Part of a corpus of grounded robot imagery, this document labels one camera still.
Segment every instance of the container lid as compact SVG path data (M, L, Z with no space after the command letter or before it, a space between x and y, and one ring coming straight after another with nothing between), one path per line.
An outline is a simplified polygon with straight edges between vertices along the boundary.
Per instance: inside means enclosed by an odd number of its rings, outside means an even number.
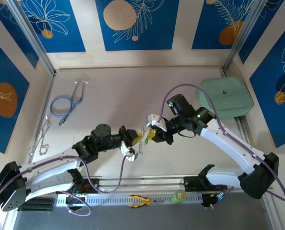
M217 110L247 108L253 105L245 85L237 77L203 80L201 87L209 93Z

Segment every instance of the pliers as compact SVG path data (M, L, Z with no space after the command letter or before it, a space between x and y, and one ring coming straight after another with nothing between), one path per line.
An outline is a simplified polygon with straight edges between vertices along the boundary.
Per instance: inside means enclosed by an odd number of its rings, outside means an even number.
M134 208L137 208L137 207L142 207L142 206L149 206L151 204L159 204L159 203L163 203L164 201L163 200L156 200L156 199L152 199L150 197L142 197L140 195L131 195L129 196L129 198L137 198L137 199L140 199L140 200L143 200L144 202L142 202L141 204L138 204L138 205L129 205L130 207L134 207Z

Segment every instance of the white floor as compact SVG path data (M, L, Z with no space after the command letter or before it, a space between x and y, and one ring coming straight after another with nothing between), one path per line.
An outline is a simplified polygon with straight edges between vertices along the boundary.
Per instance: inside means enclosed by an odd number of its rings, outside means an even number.
M220 78L219 69L199 69L190 67L169 68L111 68L66 70L57 73L49 105L54 98L71 96L75 81L85 79L84 100L78 105L63 126L59 126L59 117L52 116L51 127L46 133L44 144L49 144L45 156L38 151L34 161L53 156L71 147L90 135L98 124L111 126L112 134L120 126L141 130L145 126L145 117L159 114L164 95L173 86L180 83L199 85L204 79ZM182 93L187 100L199 108L197 90L191 87L176 89L171 96ZM173 114L166 106L164 117ZM223 123L238 134L234 119ZM122 155L118 149L102 152L99 158L89 164L91 175L118 177ZM124 176L181 175L198 173L207 164L234 165L230 157L213 143L196 137L193 139L175 136L173 145L149 143L143 147L143 155L135 162L126 162Z

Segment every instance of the green plastic container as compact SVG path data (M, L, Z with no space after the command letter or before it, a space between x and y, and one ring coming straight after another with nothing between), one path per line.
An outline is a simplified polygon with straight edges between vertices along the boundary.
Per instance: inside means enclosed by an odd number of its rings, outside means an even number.
M220 119L244 116L252 107L253 100L244 83L237 77L203 80L201 88L212 98ZM214 113L204 93L199 91L200 105Z

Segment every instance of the orange circle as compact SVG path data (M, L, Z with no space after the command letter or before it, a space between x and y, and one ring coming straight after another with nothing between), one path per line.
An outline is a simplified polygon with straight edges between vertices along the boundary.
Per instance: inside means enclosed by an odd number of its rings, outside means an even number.
M219 35L219 42L223 45L232 45L243 26L243 21L237 21L226 26Z
M43 31L41 32L41 34L42 34L43 37L45 37L45 38L47 38L47 39L53 38L53 33L52 33L52 31L50 31L50 30L45 29L45 30L43 30Z
M281 91L278 91L276 94L275 94L275 102L278 104L278 105L281 105L283 104L283 102L285 102L285 94Z
M13 86L0 83L0 115L6 118L12 117L16 112L17 104L17 93Z

